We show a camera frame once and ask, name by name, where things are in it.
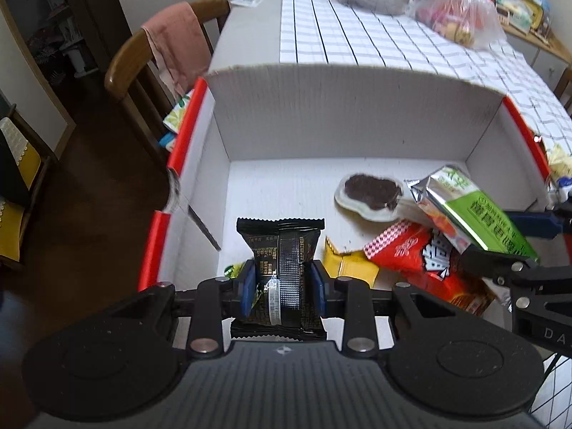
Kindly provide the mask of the red white cardboard box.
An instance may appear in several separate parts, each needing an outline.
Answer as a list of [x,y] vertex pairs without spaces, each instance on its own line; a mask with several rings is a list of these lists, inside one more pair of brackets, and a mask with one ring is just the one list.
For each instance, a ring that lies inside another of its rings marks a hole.
[[335,192],[363,173],[420,179],[461,168],[506,210],[550,202],[549,170],[515,104],[465,80],[392,68],[271,64],[199,79],[170,156],[170,197],[152,219],[139,286],[190,290],[251,253],[241,218],[321,219],[359,250],[378,223]]

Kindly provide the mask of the black cookie wrapper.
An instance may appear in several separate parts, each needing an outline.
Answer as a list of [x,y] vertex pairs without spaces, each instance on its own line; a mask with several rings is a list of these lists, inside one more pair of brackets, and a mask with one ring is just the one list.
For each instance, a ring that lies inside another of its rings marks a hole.
[[326,338],[314,307],[310,267],[324,227],[322,219],[237,219],[237,232],[253,258],[243,279],[246,301],[231,324],[233,338]]

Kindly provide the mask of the yellow box on cabinet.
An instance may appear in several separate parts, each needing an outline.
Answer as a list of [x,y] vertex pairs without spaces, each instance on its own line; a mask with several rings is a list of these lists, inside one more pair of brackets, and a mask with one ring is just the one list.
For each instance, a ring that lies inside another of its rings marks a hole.
[[537,31],[539,30],[547,16],[550,16],[550,11],[546,10],[541,4],[538,4],[534,0],[522,0],[524,5],[527,6],[529,9],[530,17],[531,17],[531,26],[530,29]]

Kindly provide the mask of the yellow foil snack packet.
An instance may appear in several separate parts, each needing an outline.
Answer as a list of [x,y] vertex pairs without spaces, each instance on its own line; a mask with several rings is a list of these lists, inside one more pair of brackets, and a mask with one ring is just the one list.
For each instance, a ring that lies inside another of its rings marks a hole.
[[362,250],[340,252],[330,238],[325,239],[322,264],[331,278],[350,277],[366,282],[373,288],[379,267]]

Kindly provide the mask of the pink towel on chair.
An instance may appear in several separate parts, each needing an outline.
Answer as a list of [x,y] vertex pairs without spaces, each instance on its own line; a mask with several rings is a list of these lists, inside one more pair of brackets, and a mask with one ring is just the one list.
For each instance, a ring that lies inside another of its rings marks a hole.
[[207,72],[211,53],[191,6],[180,2],[142,25],[159,78],[176,98],[184,96]]

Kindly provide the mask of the cream yellow pastry packet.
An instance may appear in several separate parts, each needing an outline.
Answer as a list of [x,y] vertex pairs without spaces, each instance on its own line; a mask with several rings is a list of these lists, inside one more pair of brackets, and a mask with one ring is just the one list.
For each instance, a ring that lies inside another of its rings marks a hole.
[[572,158],[558,144],[548,151],[548,163],[551,177],[560,188],[572,184]]

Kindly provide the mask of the pink plastic bag of snacks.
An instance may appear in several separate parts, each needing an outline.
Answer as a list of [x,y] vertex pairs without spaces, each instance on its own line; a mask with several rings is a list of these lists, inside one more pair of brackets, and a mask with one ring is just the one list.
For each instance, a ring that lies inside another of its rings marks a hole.
[[492,0],[415,0],[406,15],[468,49],[486,50],[506,41]]

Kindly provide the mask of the small green jelly cup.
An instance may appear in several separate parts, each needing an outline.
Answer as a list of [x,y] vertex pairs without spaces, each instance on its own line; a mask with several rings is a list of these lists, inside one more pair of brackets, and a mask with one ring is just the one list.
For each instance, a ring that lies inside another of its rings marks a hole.
[[234,279],[240,276],[245,262],[234,263],[233,265],[228,265],[224,269],[224,276],[228,279]]

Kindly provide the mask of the tissue pack white green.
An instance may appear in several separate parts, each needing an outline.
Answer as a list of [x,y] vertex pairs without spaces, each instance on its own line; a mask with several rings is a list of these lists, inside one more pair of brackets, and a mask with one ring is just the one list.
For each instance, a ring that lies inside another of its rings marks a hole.
[[523,0],[496,0],[497,6],[508,14],[508,21],[515,27],[527,32],[532,23],[532,12]]

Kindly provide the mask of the white wooden cabinet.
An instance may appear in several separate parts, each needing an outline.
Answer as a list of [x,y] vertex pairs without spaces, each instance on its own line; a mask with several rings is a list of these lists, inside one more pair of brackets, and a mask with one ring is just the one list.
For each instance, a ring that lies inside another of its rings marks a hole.
[[511,25],[503,25],[508,43],[519,51],[527,64],[534,69],[541,79],[555,91],[565,70],[571,64],[571,53],[557,39],[550,35],[549,43],[544,44],[532,33],[524,35],[522,31]]

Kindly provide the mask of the wooden chair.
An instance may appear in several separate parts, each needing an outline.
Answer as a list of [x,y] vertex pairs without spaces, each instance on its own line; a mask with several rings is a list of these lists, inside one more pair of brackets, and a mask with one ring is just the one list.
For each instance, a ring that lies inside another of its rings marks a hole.
[[[557,87],[554,89],[554,95],[559,101],[563,98],[566,90],[571,87],[572,82],[572,69],[567,67],[562,73],[560,80],[557,82]],[[568,112],[572,105],[572,97],[568,96],[566,102],[563,104],[564,109]]]
[[[228,0],[198,0],[190,4],[213,56],[206,24],[214,21],[222,30],[230,16]],[[159,78],[146,33],[138,29],[116,52],[105,75],[106,91],[119,103],[138,140],[153,158],[167,161],[160,139],[168,132],[164,118],[184,96],[176,98]]]

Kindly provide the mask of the red crispy noodle packet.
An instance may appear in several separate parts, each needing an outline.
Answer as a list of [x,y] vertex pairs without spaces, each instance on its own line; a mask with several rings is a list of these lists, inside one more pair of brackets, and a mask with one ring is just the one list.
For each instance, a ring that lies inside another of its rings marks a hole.
[[459,252],[435,228],[401,220],[365,245],[364,252],[375,265],[473,315],[482,315],[493,301],[480,278],[463,274]]

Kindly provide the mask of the green snack bar packet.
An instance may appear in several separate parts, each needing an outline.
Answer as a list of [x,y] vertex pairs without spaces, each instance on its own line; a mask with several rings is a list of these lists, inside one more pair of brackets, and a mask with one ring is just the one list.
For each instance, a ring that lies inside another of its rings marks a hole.
[[459,168],[444,166],[405,184],[415,204],[459,252],[474,245],[538,260],[508,215]]

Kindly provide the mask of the white blue snack packet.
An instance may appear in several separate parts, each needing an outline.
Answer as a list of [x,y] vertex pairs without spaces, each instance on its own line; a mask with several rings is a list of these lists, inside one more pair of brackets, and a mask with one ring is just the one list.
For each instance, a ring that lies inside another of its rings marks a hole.
[[564,203],[569,200],[572,191],[572,177],[560,176],[554,179],[554,187],[556,187],[557,202]]

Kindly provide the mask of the checkered white tablecloth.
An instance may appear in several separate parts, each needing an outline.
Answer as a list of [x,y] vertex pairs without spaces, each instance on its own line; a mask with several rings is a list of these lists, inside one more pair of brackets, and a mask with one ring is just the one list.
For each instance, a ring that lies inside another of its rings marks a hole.
[[282,0],[279,60],[446,75],[508,95],[548,150],[571,154],[571,118],[554,91],[505,42],[475,51],[447,41],[408,16],[383,16],[339,0]]

